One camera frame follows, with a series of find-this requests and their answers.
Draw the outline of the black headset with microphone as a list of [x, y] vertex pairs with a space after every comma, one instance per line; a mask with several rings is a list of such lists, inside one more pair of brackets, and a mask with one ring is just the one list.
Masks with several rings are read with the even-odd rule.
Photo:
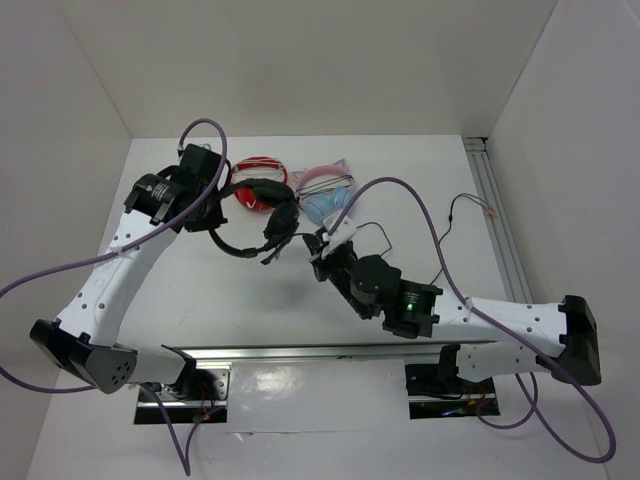
[[299, 209], [296, 196], [285, 183], [271, 179], [250, 178], [238, 183], [230, 183], [222, 188], [215, 197], [216, 203], [220, 204], [223, 199], [241, 189], [251, 191], [258, 203], [268, 207], [267, 212], [262, 212], [262, 215], [267, 219], [263, 230], [265, 243], [260, 247], [245, 249], [229, 245], [216, 232], [226, 222], [225, 218], [210, 228], [208, 234], [214, 244], [225, 254], [241, 259], [253, 259], [260, 254], [267, 253], [267, 256], [261, 260], [261, 264], [269, 265], [279, 257], [281, 251], [295, 237], [299, 228]]

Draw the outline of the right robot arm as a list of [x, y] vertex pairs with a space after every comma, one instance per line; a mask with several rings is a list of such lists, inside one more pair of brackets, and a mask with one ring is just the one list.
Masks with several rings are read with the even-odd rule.
[[379, 255], [359, 257], [352, 241], [335, 249], [325, 233], [303, 237], [314, 275], [330, 282], [356, 314], [381, 318], [383, 330], [442, 348], [436, 379], [448, 392], [498, 375], [549, 372], [561, 382], [601, 383], [597, 323], [587, 301], [521, 304], [405, 280]]

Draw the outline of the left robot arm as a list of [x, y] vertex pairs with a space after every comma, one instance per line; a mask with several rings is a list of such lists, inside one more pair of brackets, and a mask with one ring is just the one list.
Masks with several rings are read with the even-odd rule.
[[134, 183], [103, 260], [53, 320], [38, 320], [31, 340], [62, 370], [111, 394], [129, 383], [159, 383], [176, 399], [189, 397], [205, 374], [183, 351], [127, 347], [118, 337], [147, 275], [179, 233], [221, 219], [215, 198], [223, 157], [204, 145], [179, 150], [179, 162]]

